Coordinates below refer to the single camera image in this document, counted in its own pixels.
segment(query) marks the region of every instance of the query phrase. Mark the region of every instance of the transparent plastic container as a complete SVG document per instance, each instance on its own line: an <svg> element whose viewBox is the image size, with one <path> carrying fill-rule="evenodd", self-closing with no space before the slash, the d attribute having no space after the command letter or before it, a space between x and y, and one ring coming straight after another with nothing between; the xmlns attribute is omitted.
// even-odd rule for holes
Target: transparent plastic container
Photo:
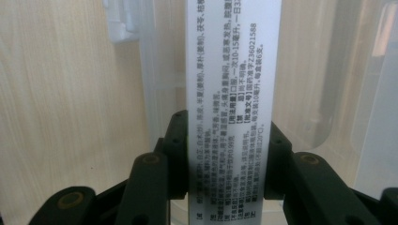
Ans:
<svg viewBox="0 0 398 225"><path fill-rule="evenodd" d="M140 0L151 146L186 108L185 1ZM293 150L320 155L350 186L379 198L398 187L398 3L283 1L273 121ZM187 203L172 222L188 224ZM265 202L263 224L286 224Z"/></svg>

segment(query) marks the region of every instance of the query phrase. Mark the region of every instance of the screw hole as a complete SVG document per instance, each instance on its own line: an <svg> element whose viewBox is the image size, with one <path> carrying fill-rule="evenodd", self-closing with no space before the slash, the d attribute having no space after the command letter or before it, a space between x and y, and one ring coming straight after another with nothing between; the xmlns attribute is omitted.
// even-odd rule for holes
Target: screw hole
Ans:
<svg viewBox="0 0 398 225"><path fill-rule="evenodd" d="M146 225L149 223L149 217L145 214L141 214L136 216L132 222L131 225Z"/></svg>
<svg viewBox="0 0 398 225"><path fill-rule="evenodd" d="M58 200L58 208L60 209L69 209L73 208L74 206L80 204L84 199L84 194L79 191L71 192L62 196Z"/></svg>
<svg viewBox="0 0 398 225"><path fill-rule="evenodd" d="M345 217L345 222L349 225L363 225L362 219L355 216L347 216Z"/></svg>
<svg viewBox="0 0 398 225"><path fill-rule="evenodd" d="M157 156L146 156L143 158L143 162L146 164L156 164L160 161L161 159Z"/></svg>
<svg viewBox="0 0 398 225"><path fill-rule="evenodd" d="M302 161L312 164L312 165L316 165L319 163L319 159L316 157L313 157L311 155L302 155L300 158Z"/></svg>

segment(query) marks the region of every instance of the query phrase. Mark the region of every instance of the black plastic part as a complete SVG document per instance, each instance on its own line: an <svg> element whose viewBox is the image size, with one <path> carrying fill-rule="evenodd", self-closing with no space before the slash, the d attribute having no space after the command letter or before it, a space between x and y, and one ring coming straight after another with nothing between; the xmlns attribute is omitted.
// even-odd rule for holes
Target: black plastic part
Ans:
<svg viewBox="0 0 398 225"><path fill-rule="evenodd" d="M398 224L398 187L387 188L378 205L378 217L383 224Z"/></svg>
<svg viewBox="0 0 398 225"><path fill-rule="evenodd" d="M283 205L289 224L371 225L380 224L330 165L320 156L296 153L289 168L291 185Z"/></svg>
<svg viewBox="0 0 398 225"><path fill-rule="evenodd" d="M351 191L357 196L357 198L362 202L362 204L365 205L365 207L369 210L369 212L371 212L373 215L377 215L377 210L378 210L377 199L374 199L352 188Z"/></svg>
<svg viewBox="0 0 398 225"><path fill-rule="evenodd" d="M283 200L287 184L286 168L292 154L292 143L272 123L269 137L264 199Z"/></svg>
<svg viewBox="0 0 398 225"><path fill-rule="evenodd" d="M162 142L162 152L169 159L170 199L184 199L188 192L188 112L173 115Z"/></svg>
<svg viewBox="0 0 398 225"><path fill-rule="evenodd" d="M68 187L55 193L30 221L30 225L97 224L96 193L89 187Z"/></svg>
<svg viewBox="0 0 398 225"><path fill-rule="evenodd" d="M162 153L147 153L136 158L115 224L169 224L168 173L167 157Z"/></svg>
<svg viewBox="0 0 398 225"><path fill-rule="evenodd" d="M159 153L163 153L163 138L158 138L158 141L156 142L155 145L155 150L153 150L154 152L159 152Z"/></svg>
<svg viewBox="0 0 398 225"><path fill-rule="evenodd" d="M127 180L105 190L97 196L99 225L115 224L117 210L122 201Z"/></svg>

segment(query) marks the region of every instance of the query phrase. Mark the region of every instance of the wood grain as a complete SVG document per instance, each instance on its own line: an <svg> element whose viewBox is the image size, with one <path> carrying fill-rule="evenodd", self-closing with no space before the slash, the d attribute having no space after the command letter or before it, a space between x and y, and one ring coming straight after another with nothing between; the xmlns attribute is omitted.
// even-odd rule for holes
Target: wood grain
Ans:
<svg viewBox="0 0 398 225"><path fill-rule="evenodd" d="M0 212L26 224L69 186L98 193L148 151L138 43L112 45L101 1L0 7Z"/></svg>

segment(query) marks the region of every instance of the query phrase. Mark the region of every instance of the product label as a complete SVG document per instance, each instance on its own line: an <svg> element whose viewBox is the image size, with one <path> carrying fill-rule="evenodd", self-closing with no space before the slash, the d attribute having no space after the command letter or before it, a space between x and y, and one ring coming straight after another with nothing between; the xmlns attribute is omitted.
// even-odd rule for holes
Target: product label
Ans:
<svg viewBox="0 0 398 225"><path fill-rule="evenodd" d="M281 1L187 1L191 225L261 222Z"/></svg>

